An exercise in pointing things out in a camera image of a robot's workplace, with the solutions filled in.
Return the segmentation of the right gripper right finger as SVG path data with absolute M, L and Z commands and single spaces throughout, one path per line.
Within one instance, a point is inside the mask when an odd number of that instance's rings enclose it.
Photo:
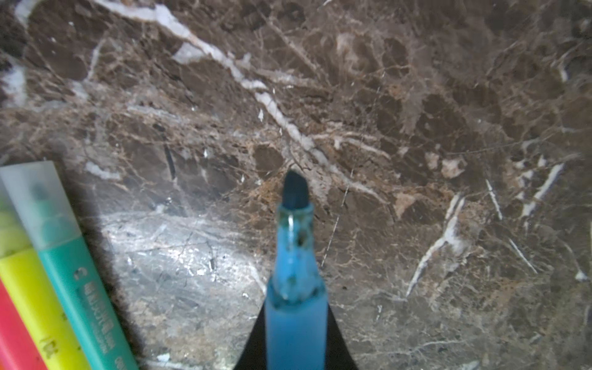
M 348 351 L 331 306 L 328 306 L 328 328 L 325 355 L 326 370 L 358 370 Z

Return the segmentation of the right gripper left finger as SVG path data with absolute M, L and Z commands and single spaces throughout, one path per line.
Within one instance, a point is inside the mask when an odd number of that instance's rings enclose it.
M 234 370 L 266 370 L 265 306 L 262 305 Z

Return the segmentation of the blue highlighter pen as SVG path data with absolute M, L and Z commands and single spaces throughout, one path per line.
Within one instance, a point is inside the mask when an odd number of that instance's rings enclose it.
M 265 299 L 268 369 L 323 369 L 328 294 L 315 258 L 308 183 L 288 171 L 277 209 L 277 255 Z

